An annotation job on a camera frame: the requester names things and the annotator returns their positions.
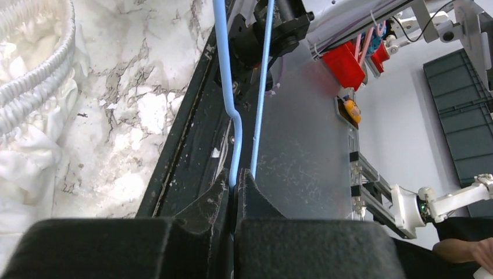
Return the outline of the person's forearm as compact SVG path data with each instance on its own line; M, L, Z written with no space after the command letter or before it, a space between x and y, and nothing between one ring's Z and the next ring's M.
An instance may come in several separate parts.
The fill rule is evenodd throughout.
M433 246L433 252L451 263L477 262L492 274L492 238L471 242L445 239Z

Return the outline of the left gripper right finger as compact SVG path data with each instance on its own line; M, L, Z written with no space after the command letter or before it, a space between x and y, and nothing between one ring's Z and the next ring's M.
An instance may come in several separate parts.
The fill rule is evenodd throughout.
M235 195L235 278L404 278L391 238L377 224L289 219L261 193L249 169Z

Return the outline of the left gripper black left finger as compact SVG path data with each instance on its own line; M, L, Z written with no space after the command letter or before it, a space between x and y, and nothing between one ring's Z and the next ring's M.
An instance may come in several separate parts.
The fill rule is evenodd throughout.
M49 219L21 238L3 278L224 278L227 171L173 217Z

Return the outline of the white shorts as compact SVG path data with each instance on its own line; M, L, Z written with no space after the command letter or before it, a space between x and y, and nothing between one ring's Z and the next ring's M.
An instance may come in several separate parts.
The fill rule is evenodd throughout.
M1 265L52 214L58 139L87 77L72 1L1 2Z

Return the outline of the blue wire hanger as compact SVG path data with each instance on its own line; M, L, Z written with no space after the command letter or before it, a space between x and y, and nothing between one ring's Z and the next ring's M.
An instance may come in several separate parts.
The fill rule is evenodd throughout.
M263 42L261 74L260 74L260 97L265 94L265 84L267 76L267 65L269 62L270 40L274 18L275 1L271 0L267 3L266 13L266 29ZM219 56L219 68L222 82L222 92L224 106L227 115L233 121L235 142L233 146L233 155L231 158L231 166L229 169L228 186L230 190L234 190L237 184L238 166L240 162L242 149L242 120L239 112L234 106L233 94L233 79L231 75L230 53L227 38L227 18L226 4L224 1L213 1L213 14L215 17L215 32L217 51Z

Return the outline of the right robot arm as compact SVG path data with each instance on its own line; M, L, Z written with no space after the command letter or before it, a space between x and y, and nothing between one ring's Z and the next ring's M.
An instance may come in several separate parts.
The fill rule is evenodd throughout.
M261 64L267 1L238 1L228 35L234 75ZM275 1L269 55L279 58L304 42L314 55L355 38L411 6L411 1Z

